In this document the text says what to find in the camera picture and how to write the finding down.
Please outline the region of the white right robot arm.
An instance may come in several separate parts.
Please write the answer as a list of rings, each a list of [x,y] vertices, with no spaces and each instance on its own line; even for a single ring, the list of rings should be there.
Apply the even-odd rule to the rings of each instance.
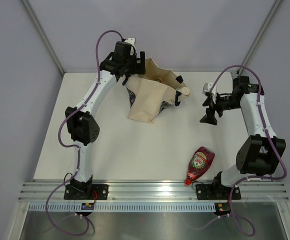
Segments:
[[[273,180],[272,174],[286,149],[286,141],[278,138],[265,108],[264,90],[251,83],[248,76],[232,81],[230,94],[218,93],[213,83],[205,83],[202,90],[207,97],[202,104],[205,116],[200,123],[217,125],[215,114],[240,109],[248,137],[236,155],[235,165],[220,171],[210,184],[196,184],[198,200],[239,200],[239,183],[247,180]]]

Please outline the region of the green bottle white cap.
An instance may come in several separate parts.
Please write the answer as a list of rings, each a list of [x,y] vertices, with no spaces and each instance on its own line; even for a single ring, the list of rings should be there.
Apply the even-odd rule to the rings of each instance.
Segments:
[[[190,95],[190,89],[186,86],[179,87],[176,90],[186,97]]]

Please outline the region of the red Fairy dish soap bottle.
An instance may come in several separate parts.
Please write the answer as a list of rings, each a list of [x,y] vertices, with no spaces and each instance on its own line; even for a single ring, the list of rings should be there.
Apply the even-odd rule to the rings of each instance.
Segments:
[[[188,163],[185,185],[189,186],[202,177],[211,167],[214,158],[215,153],[212,150],[204,146],[198,148]]]

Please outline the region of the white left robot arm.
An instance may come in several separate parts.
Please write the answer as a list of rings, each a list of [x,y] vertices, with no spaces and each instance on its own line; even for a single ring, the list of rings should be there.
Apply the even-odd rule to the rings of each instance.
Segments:
[[[115,44],[114,51],[100,63],[99,73],[84,98],[76,107],[65,110],[68,133],[78,150],[77,168],[70,186],[81,199],[88,199],[93,192],[93,174],[89,157],[92,154],[93,143],[100,134],[100,127],[95,115],[109,90],[125,77],[145,73],[145,53],[140,52],[137,57],[136,39],[123,39]]]

